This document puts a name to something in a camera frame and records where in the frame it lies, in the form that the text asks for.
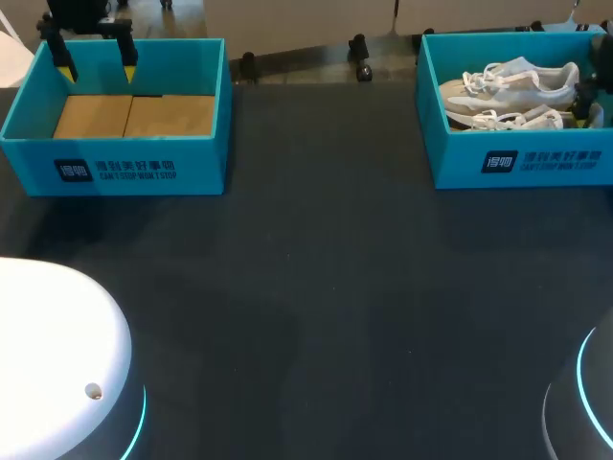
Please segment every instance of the logo icon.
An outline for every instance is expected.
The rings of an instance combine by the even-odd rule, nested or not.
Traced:
[[[517,150],[492,150],[486,155],[481,173],[510,173],[515,166]]]
[[[56,160],[57,172],[64,182],[91,182],[91,172],[85,160]]]

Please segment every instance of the teal cardboard box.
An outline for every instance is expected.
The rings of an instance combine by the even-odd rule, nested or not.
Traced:
[[[432,34],[421,43],[416,101],[438,189],[613,184],[613,97],[601,91],[605,128],[453,131],[439,85],[523,56],[541,67],[573,61],[581,78],[593,69],[588,32]]]
[[[29,196],[177,196],[223,193],[232,83],[221,39],[134,40],[127,82],[115,40],[67,41],[69,82],[38,48],[0,132],[0,147]],[[71,95],[215,96],[211,134],[54,139]]]

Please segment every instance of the dark gray tabletop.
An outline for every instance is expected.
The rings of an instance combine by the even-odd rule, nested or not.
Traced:
[[[235,87],[219,197],[29,199],[0,160],[0,254],[115,297],[154,458],[545,458],[613,305],[612,194],[435,191],[413,91]]]

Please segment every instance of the blue led light ring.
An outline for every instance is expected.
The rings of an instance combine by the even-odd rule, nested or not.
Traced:
[[[124,455],[119,460],[125,460],[127,456],[132,452],[134,446],[136,445],[136,441],[141,434],[141,429],[143,429],[143,422],[145,421],[145,410],[147,409],[147,390],[143,387],[143,412],[141,413],[141,421],[138,423],[138,428],[136,428],[136,432],[134,433],[134,437],[132,438],[132,442],[127,447]]]
[[[595,330],[596,328],[590,331],[587,337],[585,337],[585,340],[583,340],[583,343],[581,344],[581,348],[579,349],[579,356],[577,357],[577,384],[579,386],[579,394],[581,396],[581,401],[583,402],[583,407],[585,407],[585,411],[587,412],[588,417],[592,421],[592,424],[594,425],[596,430],[599,432],[603,440],[609,445],[610,448],[613,449],[613,440],[609,438],[608,434],[606,434],[606,431],[604,431],[604,428],[602,428],[601,424],[598,422],[596,415],[594,415],[594,412],[592,411],[592,408],[590,407],[590,404],[587,401],[587,398],[585,397],[585,389],[583,388],[583,378],[581,377],[581,359],[583,358],[583,351],[585,350],[585,345],[587,344],[587,341],[589,340],[590,335],[592,335],[592,333]]]

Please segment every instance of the white sneaker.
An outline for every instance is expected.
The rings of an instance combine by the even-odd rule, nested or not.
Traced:
[[[542,104],[565,110],[575,99],[578,82],[579,68],[574,62],[549,69],[518,57],[504,64],[492,63],[482,74],[464,72],[461,80],[448,81],[439,89],[447,112],[477,115],[484,110],[525,112]]]
[[[499,130],[537,130],[537,129],[565,129],[579,127],[572,112],[561,112],[547,105],[541,105],[528,112],[506,113],[497,115],[494,110],[486,110],[472,117],[456,115],[455,121],[470,131],[499,131]],[[590,107],[590,116],[585,122],[587,127],[598,128],[604,126],[604,110],[598,103]]]

